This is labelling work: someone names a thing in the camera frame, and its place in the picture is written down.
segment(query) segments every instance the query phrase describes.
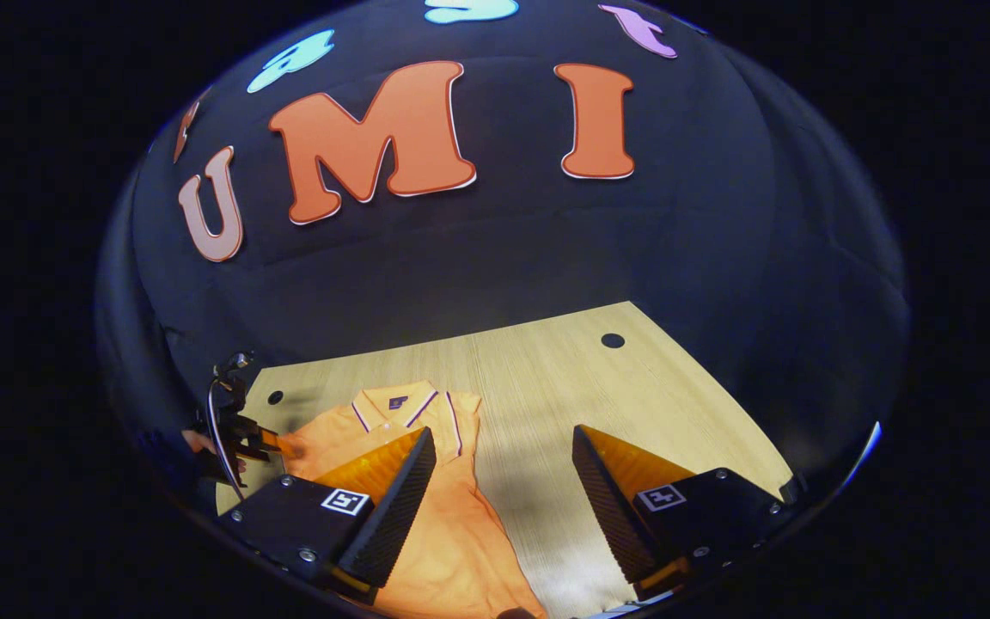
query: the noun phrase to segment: shirt collar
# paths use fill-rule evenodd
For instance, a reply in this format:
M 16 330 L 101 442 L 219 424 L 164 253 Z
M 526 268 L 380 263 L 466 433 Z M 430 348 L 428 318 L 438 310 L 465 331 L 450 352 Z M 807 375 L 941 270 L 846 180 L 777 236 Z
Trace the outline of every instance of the shirt collar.
M 427 380 L 397 387 L 363 389 L 354 396 L 351 408 L 366 432 L 386 423 L 409 427 L 423 415 L 436 395 L 437 390 Z

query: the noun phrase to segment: cutout letter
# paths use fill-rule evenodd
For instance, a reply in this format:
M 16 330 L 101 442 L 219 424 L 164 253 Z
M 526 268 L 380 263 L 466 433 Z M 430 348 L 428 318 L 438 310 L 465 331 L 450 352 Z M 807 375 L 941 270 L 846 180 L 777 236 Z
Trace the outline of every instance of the cutout letter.
M 674 58 L 677 56 L 675 50 L 664 46 L 656 39 L 652 32 L 662 33 L 663 28 L 644 19 L 640 13 L 629 9 L 609 7 L 606 4 L 598 4 L 598 8 L 608 13 L 613 13 L 617 17 L 617 23 L 621 24 L 621 30 L 629 35 L 629 39 L 636 40 L 637 44 L 649 52 L 655 52 L 664 58 Z
M 205 176 L 212 181 L 212 189 L 216 192 L 217 204 L 220 206 L 220 217 L 223 219 L 219 235 L 213 235 L 209 231 L 208 226 L 205 226 L 205 215 L 201 214 L 201 200 L 197 195 L 197 189 L 201 185 L 200 175 L 195 174 L 178 192 L 178 204 L 181 204 L 181 210 L 186 215 L 189 236 L 192 236 L 197 251 L 212 262 L 230 259 L 239 251 L 240 243 L 243 243 L 243 219 L 239 215 L 239 205 L 235 203 L 231 173 L 228 171 L 228 162 L 234 155 L 233 146 L 224 146 L 205 165 Z
M 181 125 L 178 126 L 178 134 L 174 141 L 174 163 L 178 163 L 181 150 L 186 148 L 186 140 L 189 139 L 189 126 L 193 124 L 193 119 L 197 118 L 197 109 L 201 107 L 201 101 L 205 95 L 209 94 L 209 90 L 212 90 L 212 86 L 205 88 L 204 93 L 201 93 L 201 96 L 197 97 L 193 105 L 186 110 L 185 116 L 181 117 Z
M 259 90 L 276 82 L 280 76 L 295 73 L 326 56 L 327 52 L 334 48 L 334 43 L 327 43 L 333 34 L 333 30 L 315 33 L 271 58 L 270 62 L 262 65 L 262 73 L 248 84 L 247 92 L 258 93 Z
M 425 4 L 437 7 L 425 15 L 433 23 L 500 20 L 518 11 L 514 0 L 425 0 Z
M 450 91 L 464 73 L 460 63 L 435 60 L 402 67 L 381 83 L 358 122 L 330 95 L 290 103 L 270 118 L 282 134 L 294 204 L 290 220 L 310 224 L 338 211 L 342 198 L 323 185 L 320 164 L 357 201 L 373 199 L 388 142 L 396 171 L 388 190 L 397 196 L 442 192 L 476 180 L 476 166 L 456 146 Z
M 560 162 L 575 179 L 624 179 L 633 173 L 625 152 L 625 93 L 633 89 L 627 76 L 594 65 L 563 64 L 555 74 L 571 86 L 575 109 L 575 142 Z

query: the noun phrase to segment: pink cutout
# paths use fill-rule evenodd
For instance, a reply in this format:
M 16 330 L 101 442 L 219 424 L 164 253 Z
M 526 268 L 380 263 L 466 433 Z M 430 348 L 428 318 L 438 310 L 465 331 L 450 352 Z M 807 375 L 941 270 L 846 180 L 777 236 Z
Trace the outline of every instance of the pink cutout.
M 679 55 L 673 48 L 660 43 L 656 39 L 656 35 L 652 34 L 652 32 L 663 34 L 663 28 L 644 19 L 644 17 L 640 16 L 640 13 L 629 9 L 609 7 L 606 4 L 598 4 L 598 8 L 602 9 L 602 11 L 613 13 L 617 17 L 617 22 L 621 24 L 621 30 L 624 30 L 625 34 L 629 35 L 629 39 L 636 40 L 638 46 L 643 47 L 649 52 L 655 52 L 664 58 L 675 58 L 675 56 Z

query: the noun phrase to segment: wood grain surface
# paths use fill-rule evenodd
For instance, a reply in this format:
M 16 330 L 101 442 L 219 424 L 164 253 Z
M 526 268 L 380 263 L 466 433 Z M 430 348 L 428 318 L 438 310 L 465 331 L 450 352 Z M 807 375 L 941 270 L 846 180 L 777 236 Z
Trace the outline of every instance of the wood grain surface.
M 609 348 L 603 334 L 625 344 Z M 498 510 L 519 563 L 553 619 L 590 616 L 635 599 L 571 461 L 586 424 L 695 474 L 728 467 L 775 497 L 792 477 L 754 421 L 698 362 L 633 303 L 448 340 L 266 368 L 242 414 L 292 432 L 367 388 L 429 380 L 483 397 L 476 481 Z M 267 397 L 282 391 L 280 403 Z M 244 493 L 280 474 L 247 463 Z M 217 485 L 217 508 L 236 503 Z

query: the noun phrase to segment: orange letter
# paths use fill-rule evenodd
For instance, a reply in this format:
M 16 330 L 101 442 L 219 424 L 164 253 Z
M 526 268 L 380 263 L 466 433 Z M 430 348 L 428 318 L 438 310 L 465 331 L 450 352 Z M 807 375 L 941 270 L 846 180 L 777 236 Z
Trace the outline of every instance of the orange letter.
M 459 63 L 444 60 L 393 71 L 361 122 L 323 93 L 275 113 L 270 129 L 285 141 L 295 196 L 291 222 L 303 226 L 330 217 L 342 204 L 337 192 L 323 186 L 320 163 L 354 199 L 373 199 L 389 141 L 396 171 L 388 177 L 388 190 L 397 196 L 441 192 L 475 181 L 476 166 L 456 148 L 450 103 L 453 81 L 463 73 Z
M 212 191 L 216 192 L 223 220 L 219 235 L 213 235 L 209 231 L 208 226 L 205 226 L 205 215 L 201 214 L 201 200 L 197 196 L 197 188 L 201 185 L 200 175 L 195 174 L 178 192 L 178 204 L 181 204 L 181 210 L 186 215 L 189 236 L 192 236 L 197 251 L 213 262 L 224 262 L 231 258 L 239 251 L 240 243 L 243 243 L 243 219 L 239 215 L 239 205 L 235 203 L 231 174 L 228 173 L 228 161 L 234 155 L 233 146 L 224 146 L 205 165 L 205 176 L 212 180 Z
M 575 179 L 624 179 L 633 173 L 633 158 L 625 152 L 626 91 L 633 81 L 594 65 L 563 64 L 555 74 L 571 86 L 575 108 L 575 142 L 561 168 Z
M 178 126 L 178 136 L 175 137 L 174 142 L 174 163 L 178 163 L 181 150 L 186 148 L 186 140 L 189 139 L 189 126 L 193 123 L 193 118 L 197 117 L 197 108 L 201 107 L 201 99 L 204 99 L 205 95 L 209 94 L 209 90 L 212 90 L 212 86 L 205 88 L 204 93 L 201 93 L 201 96 L 197 97 L 193 105 L 186 110 L 185 116 L 181 117 L 181 126 Z

